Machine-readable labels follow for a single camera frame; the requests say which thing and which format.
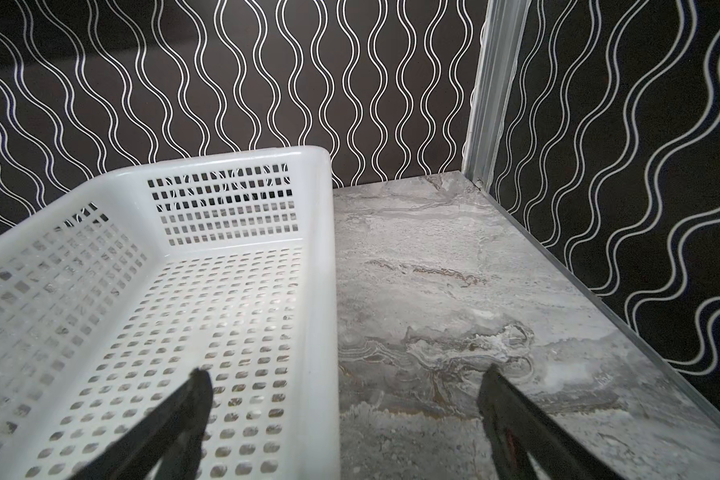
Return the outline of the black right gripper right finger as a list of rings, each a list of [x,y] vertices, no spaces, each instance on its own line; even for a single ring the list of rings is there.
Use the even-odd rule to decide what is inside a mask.
[[[501,479],[536,479],[538,465],[551,479],[619,479],[492,365],[477,397],[483,430]]]

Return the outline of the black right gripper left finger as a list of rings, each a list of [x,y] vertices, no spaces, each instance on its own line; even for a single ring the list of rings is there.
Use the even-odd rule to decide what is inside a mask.
[[[177,390],[74,479],[194,479],[213,405],[210,374],[195,369]]]

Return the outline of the white plastic perforated basket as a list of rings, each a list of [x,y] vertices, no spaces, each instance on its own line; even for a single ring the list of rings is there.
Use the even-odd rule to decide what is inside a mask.
[[[340,475],[331,159],[315,146],[89,180],[0,236],[0,479],[65,479],[212,383],[201,479]]]

